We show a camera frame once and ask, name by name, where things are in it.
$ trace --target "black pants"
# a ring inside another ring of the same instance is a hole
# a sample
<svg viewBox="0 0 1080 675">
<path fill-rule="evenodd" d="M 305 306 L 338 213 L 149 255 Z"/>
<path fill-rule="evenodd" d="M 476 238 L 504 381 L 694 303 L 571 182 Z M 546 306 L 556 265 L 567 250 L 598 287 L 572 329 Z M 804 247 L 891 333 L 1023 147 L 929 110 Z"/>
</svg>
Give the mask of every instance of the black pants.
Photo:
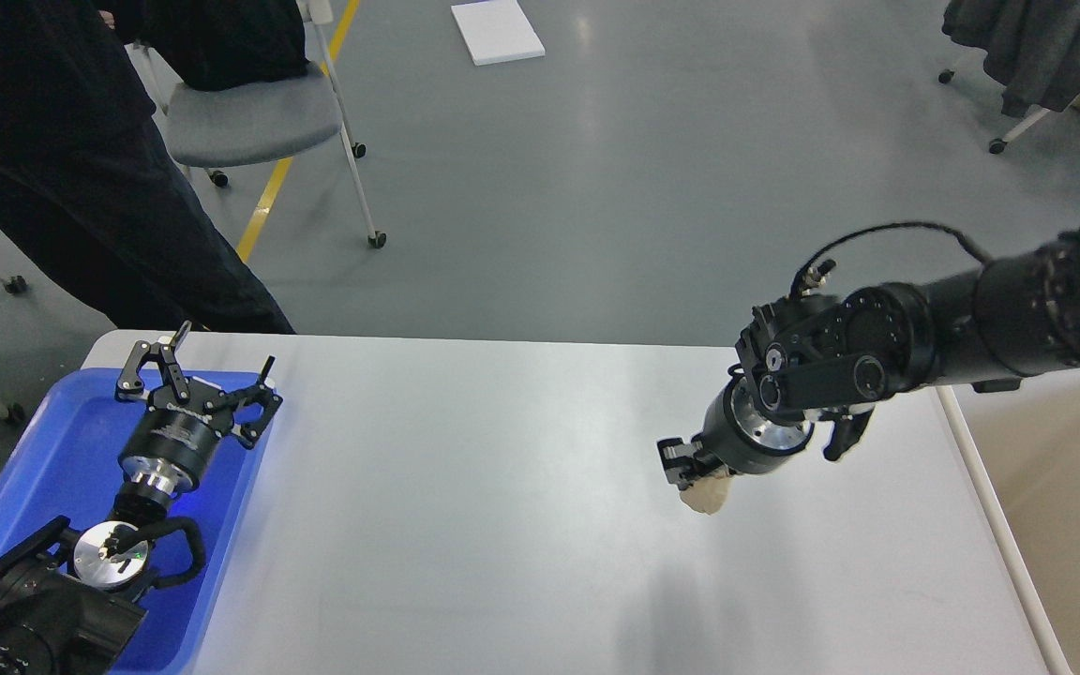
<svg viewBox="0 0 1080 675">
<path fill-rule="evenodd" d="M 203 213 L 151 120 L 119 137 L 0 162 L 0 230 L 119 328 L 293 333 Z"/>
</svg>

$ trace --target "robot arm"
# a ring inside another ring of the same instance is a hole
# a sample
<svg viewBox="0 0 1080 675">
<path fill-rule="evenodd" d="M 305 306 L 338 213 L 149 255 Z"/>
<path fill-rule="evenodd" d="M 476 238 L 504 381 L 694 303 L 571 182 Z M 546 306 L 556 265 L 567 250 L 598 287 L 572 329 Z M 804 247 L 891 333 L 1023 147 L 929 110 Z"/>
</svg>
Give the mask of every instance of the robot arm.
<svg viewBox="0 0 1080 675">
<path fill-rule="evenodd" d="M 267 383 L 273 357 L 234 392 L 186 377 L 175 353 L 188 328 L 167 343 L 137 342 L 117 380 L 117 401 L 144 402 L 146 413 L 120 453 L 123 484 L 106 521 L 77 530 L 57 516 L 0 557 L 0 674 L 104 674 L 145 619 L 140 599 L 191 581 L 206 565 L 197 522 L 168 509 L 198 488 L 224 436 L 253 448 L 282 399 Z M 150 363 L 161 386 L 146 390 L 140 368 Z M 249 406 L 259 406 L 258 417 L 237 422 Z M 149 554 L 176 532 L 192 563 L 162 576 Z"/>
<path fill-rule="evenodd" d="M 930 227 L 900 224 L 887 227 Z M 941 281 L 882 283 L 846 298 L 819 295 L 835 266 L 796 274 L 792 292 L 754 308 L 735 343 L 732 380 L 689 444 L 661 441 L 665 477 L 687 490 L 707 475 L 768 473 L 807 447 L 814 422 L 834 422 L 824 457 L 861 440 L 876 403 L 933 384 L 977 392 L 1080 367 L 1080 230 L 1032 253 L 981 261 Z"/>
</svg>

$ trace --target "black jacket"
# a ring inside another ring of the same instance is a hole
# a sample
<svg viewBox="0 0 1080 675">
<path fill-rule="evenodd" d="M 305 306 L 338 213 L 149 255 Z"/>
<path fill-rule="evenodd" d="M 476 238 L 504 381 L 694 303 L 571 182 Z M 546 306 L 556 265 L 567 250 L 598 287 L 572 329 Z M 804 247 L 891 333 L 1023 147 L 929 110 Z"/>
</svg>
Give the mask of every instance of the black jacket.
<svg viewBox="0 0 1080 675">
<path fill-rule="evenodd" d="M 153 111 L 91 0 L 0 0 L 0 161 L 94 145 Z"/>
</svg>

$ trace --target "yellow floor line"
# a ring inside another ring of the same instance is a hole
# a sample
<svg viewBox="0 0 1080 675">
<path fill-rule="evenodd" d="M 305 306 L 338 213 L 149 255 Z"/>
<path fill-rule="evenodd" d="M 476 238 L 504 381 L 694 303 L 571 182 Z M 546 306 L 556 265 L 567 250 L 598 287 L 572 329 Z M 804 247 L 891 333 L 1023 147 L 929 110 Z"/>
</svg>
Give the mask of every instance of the yellow floor line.
<svg viewBox="0 0 1080 675">
<path fill-rule="evenodd" d="M 339 55 L 339 48 L 345 43 L 345 36 L 348 35 L 349 26 L 352 26 L 352 17 L 356 16 L 356 8 L 361 0 L 348 0 L 345 13 L 339 17 L 336 25 L 336 32 L 330 36 L 330 43 L 327 51 L 330 52 L 330 59 L 335 60 Z M 253 217 L 248 218 L 248 227 L 245 227 L 244 235 L 240 237 L 240 245 L 237 246 L 237 255 L 243 261 L 248 261 L 248 256 L 253 255 L 253 247 L 257 246 L 257 239 L 260 239 L 260 231 L 266 228 L 266 219 L 269 218 L 269 211 L 273 208 L 273 202 L 278 201 L 278 193 L 282 191 L 282 183 L 286 180 L 286 174 L 291 171 L 291 162 L 295 158 L 279 160 L 273 166 L 273 174 L 269 176 L 266 184 L 266 191 L 260 193 L 257 201 L 257 208 L 253 210 Z"/>
</svg>

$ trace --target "white table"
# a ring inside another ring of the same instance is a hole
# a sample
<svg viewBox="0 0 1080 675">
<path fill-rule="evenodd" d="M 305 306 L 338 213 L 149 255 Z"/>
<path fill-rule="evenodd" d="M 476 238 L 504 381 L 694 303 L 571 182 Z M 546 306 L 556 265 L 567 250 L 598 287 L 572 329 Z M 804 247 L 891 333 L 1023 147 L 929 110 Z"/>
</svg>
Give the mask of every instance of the white table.
<svg viewBox="0 0 1080 675">
<path fill-rule="evenodd" d="M 106 335 L 85 366 L 137 338 Z M 179 351 L 247 372 L 268 353 L 286 405 L 199 674 L 1049 672 L 937 390 L 883 403 L 839 465 L 819 433 L 704 516 L 654 442 L 699 431 L 731 350 L 193 334 Z"/>
</svg>

